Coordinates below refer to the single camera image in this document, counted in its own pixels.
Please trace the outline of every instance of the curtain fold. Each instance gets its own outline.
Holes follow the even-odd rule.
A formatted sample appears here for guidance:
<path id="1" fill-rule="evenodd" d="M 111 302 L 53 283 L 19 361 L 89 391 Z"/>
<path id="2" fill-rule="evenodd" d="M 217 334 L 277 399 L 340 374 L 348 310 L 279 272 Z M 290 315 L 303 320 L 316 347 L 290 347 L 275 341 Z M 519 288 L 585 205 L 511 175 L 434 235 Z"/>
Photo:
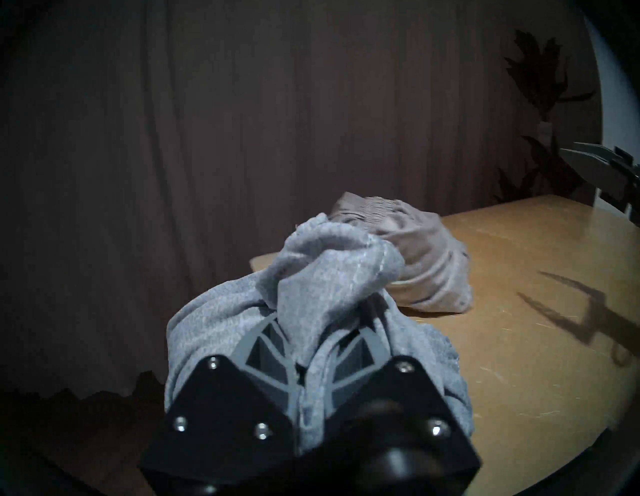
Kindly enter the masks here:
<path id="1" fill-rule="evenodd" d="M 58 2 L 2 75 L 3 388 L 129 393 L 165 328 L 344 191 L 446 215 L 531 159 L 515 30 L 598 88 L 561 0 Z M 598 98 L 552 112 L 600 141 Z"/>

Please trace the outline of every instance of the gray cloth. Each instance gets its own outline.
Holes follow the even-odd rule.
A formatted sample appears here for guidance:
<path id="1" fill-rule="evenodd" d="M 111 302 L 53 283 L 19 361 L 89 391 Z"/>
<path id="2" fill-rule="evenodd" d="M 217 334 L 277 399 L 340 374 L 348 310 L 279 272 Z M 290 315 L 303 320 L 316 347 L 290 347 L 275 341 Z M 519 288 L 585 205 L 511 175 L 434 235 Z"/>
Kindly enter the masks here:
<path id="1" fill-rule="evenodd" d="M 467 384 L 449 339 L 400 313 L 384 290 L 402 267 L 402 256 L 388 241 L 329 222 L 325 214 L 308 220 L 289 236 L 270 267 L 210 289 L 170 320 L 165 408 L 202 358 L 231 355 L 249 330 L 277 310 L 292 357 L 308 367 L 296 426 L 303 450 L 323 439 L 331 351 L 362 321 L 392 356 L 413 356 L 422 364 L 464 432 L 471 435 Z"/>
<path id="2" fill-rule="evenodd" d="M 329 219 L 380 236 L 400 251 L 404 268 L 387 285 L 400 307 L 454 313 L 471 307 L 467 248 L 442 225 L 438 214 L 421 212 L 400 200 L 344 193 Z"/>

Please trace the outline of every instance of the table surface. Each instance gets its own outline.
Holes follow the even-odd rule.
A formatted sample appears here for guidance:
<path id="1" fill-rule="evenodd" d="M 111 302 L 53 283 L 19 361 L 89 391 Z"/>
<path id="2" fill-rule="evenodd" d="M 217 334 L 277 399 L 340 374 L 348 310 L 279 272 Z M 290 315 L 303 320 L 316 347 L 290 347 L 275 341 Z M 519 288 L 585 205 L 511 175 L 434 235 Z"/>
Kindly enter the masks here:
<path id="1" fill-rule="evenodd" d="M 474 306 L 405 313 L 436 326 L 460 354 L 483 460 L 467 494 L 512 495 L 624 414 L 640 370 L 640 229 L 558 196 L 442 221 L 471 254 Z"/>

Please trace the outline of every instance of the beige cloth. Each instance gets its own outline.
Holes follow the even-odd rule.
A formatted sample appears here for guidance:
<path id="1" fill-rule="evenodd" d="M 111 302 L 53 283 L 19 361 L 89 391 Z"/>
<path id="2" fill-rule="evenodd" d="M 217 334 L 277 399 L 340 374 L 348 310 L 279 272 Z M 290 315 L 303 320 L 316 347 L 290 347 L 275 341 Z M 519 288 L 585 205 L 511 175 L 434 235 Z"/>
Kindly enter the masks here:
<path id="1" fill-rule="evenodd" d="M 438 214 L 421 212 L 400 200 L 344 193 L 329 219 L 380 236 L 400 251 L 404 269 L 387 286 L 399 307 L 455 313 L 471 307 L 467 248 L 442 225 Z"/>

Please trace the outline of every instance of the leaf silhouette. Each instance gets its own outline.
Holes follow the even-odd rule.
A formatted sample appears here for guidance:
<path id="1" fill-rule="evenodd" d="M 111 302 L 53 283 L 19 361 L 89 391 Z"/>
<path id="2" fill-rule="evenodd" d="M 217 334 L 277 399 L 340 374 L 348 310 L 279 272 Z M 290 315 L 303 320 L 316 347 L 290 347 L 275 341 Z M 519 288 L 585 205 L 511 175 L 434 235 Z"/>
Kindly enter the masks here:
<path id="1" fill-rule="evenodd" d="M 595 94 L 596 94 L 596 91 L 593 90 L 592 92 L 582 93 L 580 95 L 574 95 L 573 97 L 558 98 L 558 101 L 559 102 L 584 102 L 585 100 L 590 99 Z"/>
<path id="2" fill-rule="evenodd" d="M 532 136 L 522 136 L 531 145 L 531 158 L 540 168 L 546 166 L 550 153 L 536 138 Z"/>
<path id="3" fill-rule="evenodd" d="M 522 51 L 522 54 L 525 57 L 540 55 L 540 47 L 538 46 L 538 41 L 536 37 L 531 33 L 516 29 L 516 45 Z"/>
<path id="4" fill-rule="evenodd" d="M 568 88 L 567 66 L 569 57 L 564 59 L 563 80 L 556 81 L 562 45 L 555 38 L 547 40 L 542 52 L 535 36 L 516 30 L 516 45 L 522 52 L 522 60 L 505 57 L 509 63 L 507 73 L 516 83 L 520 93 L 540 114 L 540 119 L 548 121 L 549 112 L 558 102 L 580 102 L 588 100 L 595 92 L 561 98 Z"/>
<path id="5" fill-rule="evenodd" d="M 531 188 L 533 187 L 533 183 L 538 176 L 539 169 L 535 168 L 528 171 L 522 179 L 520 187 L 513 184 L 513 181 L 509 179 L 505 171 L 499 167 L 498 172 L 500 174 L 500 190 L 502 191 L 502 198 L 494 195 L 494 198 L 498 201 L 498 203 L 514 202 L 516 200 L 523 200 L 524 198 L 530 198 L 533 196 L 533 194 L 531 193 Z"/>
<path id="6" fill-rule="evenodd" d="M 531 158 L 538 165 L 540 173 L 547 180 L 554 195 L 569 196 L 584 180 L 558 154 L 557 138 L 551 137 L 551 152 L 531 136 L 522 136 L 531 146 Z"/>
<path id="7" fill-rule="evenodd" d="M 504 170 L 498 167 L 498 172 L 500 173 L 499 184 L 503 200 L 505 202 L 512 202 L 513 200 L 516 200 L 519 194 L 518 187 L 512 183 L 509 177 L 507 177 Z"/>
<path id="8" fill-rule="evenodd" d="M 520 184 L 521 195 L 528 195 L 526 198 L 529 198 L 531 196 L 531 188 L 533 188 L 533 183 L 536 180 L 536 177 L 538 177 L 539 172 L 540 169 L 535 168 L 525 174 L 524 178 L 522 179 L 522 183 Z"/>

